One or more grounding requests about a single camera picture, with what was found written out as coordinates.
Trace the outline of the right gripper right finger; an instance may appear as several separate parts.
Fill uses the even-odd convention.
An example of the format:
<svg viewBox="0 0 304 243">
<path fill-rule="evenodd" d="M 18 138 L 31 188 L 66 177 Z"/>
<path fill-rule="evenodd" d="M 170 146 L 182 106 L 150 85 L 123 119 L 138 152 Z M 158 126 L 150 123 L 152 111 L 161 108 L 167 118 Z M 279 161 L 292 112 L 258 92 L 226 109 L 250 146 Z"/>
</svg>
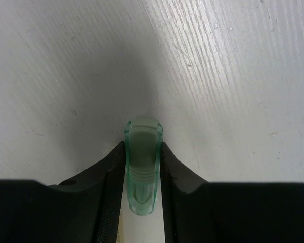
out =
<svg viewBox="0 0 304 243">
<path fill-rule="evenodd" d="M 162 142 L 160 178 L 166 242 L 210 242 L 206 180 L 180 162 Z"/>
</svg>

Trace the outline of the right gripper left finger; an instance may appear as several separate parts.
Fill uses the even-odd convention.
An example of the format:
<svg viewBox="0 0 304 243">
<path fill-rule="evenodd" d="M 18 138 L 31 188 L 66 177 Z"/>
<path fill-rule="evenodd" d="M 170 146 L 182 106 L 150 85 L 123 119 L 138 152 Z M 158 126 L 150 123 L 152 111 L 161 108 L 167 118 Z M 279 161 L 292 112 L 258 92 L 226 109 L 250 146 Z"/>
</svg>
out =
<svg viewBox="0 0 304 243">
<path fill-rule="evenodd" d="M 102 160 L 50 185 L 54 202 L 49 242 L 116 242 L 125 171 L 120 142 Z"/>
</svg>

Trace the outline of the green translucent tube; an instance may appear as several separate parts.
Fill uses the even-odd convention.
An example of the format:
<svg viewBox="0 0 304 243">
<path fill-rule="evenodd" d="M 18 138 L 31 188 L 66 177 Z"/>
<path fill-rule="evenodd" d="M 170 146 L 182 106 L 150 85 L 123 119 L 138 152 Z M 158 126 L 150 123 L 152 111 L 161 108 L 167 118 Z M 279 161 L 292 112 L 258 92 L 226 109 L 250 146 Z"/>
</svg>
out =
<svg viewBox="0 0 304 243">
<path fill-rule="evenodd" d="M 125 128 L 127 199 L 139 216 L 154 211 L 160 173 L 163 127 L 152 118 L 136 118 Z"/>
</svg>

